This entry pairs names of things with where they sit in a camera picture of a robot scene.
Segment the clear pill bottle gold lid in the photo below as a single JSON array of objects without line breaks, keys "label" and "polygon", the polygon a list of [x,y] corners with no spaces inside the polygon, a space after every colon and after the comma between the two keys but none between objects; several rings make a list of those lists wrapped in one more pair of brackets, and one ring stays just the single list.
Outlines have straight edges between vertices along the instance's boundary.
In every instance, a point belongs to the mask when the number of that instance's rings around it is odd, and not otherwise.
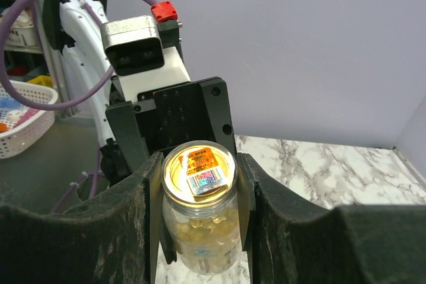
[{"label": "clear pill bottle gold lid", "polygon": [[231,268],[242,250],[232,153],[215,142],[186,142],[167,155],[161,179],[162,215],[183,264],[206,276]]}]

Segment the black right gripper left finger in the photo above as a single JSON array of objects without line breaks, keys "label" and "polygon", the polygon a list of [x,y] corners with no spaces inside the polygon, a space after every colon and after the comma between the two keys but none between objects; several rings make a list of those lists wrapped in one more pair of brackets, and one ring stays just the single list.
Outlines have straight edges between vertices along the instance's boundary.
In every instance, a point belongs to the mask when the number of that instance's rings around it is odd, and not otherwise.
[{"label": "black right gripper left finger", "polygon": [[57,215],[1,206],[2,283],[153,283],[163,156]]}]

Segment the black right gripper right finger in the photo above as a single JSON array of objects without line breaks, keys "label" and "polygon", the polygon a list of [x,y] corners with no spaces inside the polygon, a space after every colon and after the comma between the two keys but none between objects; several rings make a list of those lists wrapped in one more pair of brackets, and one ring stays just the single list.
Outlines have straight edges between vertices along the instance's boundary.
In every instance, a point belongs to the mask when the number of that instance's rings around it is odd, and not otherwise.
[{"label": "black right gripper right finger", "polygon": [[424,283],[425,207],[322,208],[238,154],[242,249],[252,283]]}]

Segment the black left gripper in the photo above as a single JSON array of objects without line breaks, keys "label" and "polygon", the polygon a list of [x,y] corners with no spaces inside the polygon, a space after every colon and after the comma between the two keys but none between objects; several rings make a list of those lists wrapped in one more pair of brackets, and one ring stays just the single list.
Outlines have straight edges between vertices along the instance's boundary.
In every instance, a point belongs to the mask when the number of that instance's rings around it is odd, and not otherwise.
[{"label": "black left gripper", "polygon": [[167,156],[195,140],[218,143],[236,153],[226,82],[212,77],[137,94],[136,102],[106,108],[113,137],[105,145],[105,176],[116,184],[153,153]]}]

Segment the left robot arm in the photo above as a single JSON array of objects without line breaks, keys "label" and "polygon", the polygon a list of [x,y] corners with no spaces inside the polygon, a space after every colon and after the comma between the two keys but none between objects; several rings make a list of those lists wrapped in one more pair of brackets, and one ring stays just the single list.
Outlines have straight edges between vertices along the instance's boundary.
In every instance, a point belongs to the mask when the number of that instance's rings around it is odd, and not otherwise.
[{"label": "left robot arm", "polygon": [[153,153],[195,140],[236,151],[226,82],[193,81],[184,65],[181,22],[170,1],[150,14],[110,22],[107,0],[44,0],[52,49],[89,93],[100,170],[117,184]]}]

